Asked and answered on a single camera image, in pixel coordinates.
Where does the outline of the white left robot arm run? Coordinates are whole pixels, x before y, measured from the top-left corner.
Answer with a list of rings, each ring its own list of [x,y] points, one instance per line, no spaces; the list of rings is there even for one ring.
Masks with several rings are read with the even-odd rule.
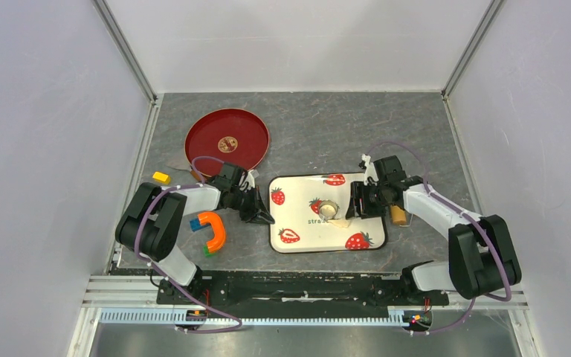
[[[199,301],[203,283],[199,267],[176,245],[182,219],[194,213],[236,210],[244,223],[272,225],[254,177],[244,168],[225,162],[204,183],[176,186],[140,184],[114,232],[115,241],[139,260],[153,264],[174,282],[175,294],[185,303]]]

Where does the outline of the small dough ball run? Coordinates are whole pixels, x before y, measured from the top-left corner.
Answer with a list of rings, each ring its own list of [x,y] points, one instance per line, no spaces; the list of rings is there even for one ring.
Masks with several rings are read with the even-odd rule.
[[[352,221],[348,219],[336,219],[336,218],[327,219],[326,221],[337,228],[348,228],[352,223]]]

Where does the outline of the small metal cup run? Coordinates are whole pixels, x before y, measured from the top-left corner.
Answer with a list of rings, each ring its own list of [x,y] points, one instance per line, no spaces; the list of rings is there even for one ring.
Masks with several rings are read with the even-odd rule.
[[[318,205],[318,216],[323,221],[329,221],[340,218],[340,206],[332,200],[320,201]]]

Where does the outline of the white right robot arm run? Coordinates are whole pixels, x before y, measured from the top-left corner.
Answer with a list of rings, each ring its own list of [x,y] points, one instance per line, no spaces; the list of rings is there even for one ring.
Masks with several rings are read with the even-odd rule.
[[[408,303],[419,303],[430,291],[457,292],[471,300],[512,298],[522,272],[505,220],[481,216],[438,193],[421,176],[407,176],[400,160],[389,156],[373,161],[361,156],[364,180],[350,185],[345,218],[371,219],[392,207],[419,217],[448,243],[446,261],[419,263],[401,272],[399,291]]]

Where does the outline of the wooden dough roller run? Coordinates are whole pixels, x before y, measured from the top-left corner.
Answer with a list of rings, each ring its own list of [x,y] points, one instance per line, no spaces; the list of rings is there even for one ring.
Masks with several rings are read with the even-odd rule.
[[[390,219],[394,225],[397,225],[397,226],[407,226],[408,225],[407,214],[398,205],[392,205],[390,207]]]

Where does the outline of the white strawberry enamel tray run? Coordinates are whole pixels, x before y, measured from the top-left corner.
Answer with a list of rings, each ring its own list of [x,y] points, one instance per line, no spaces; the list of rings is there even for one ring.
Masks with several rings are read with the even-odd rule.
[[[348,228],[337,228],[318,216],[320,201],[332,200],[345,219],[352,181],[362,181],[362,173],[324,173],[279,176],[269,184],[271,247],[281,254],[326,251],[364,251],[381,248],[387,229],[381,217],[349,219]]]

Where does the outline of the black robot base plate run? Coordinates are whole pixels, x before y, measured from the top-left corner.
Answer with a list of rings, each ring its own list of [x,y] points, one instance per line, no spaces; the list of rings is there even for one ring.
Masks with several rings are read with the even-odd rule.
[[[383,318],[390,306],[448,306],[447,293],[420,292],[398,274],[321,271],[199,271],[182,293],[156,283],[157,304],[188,306],[191,318]]]

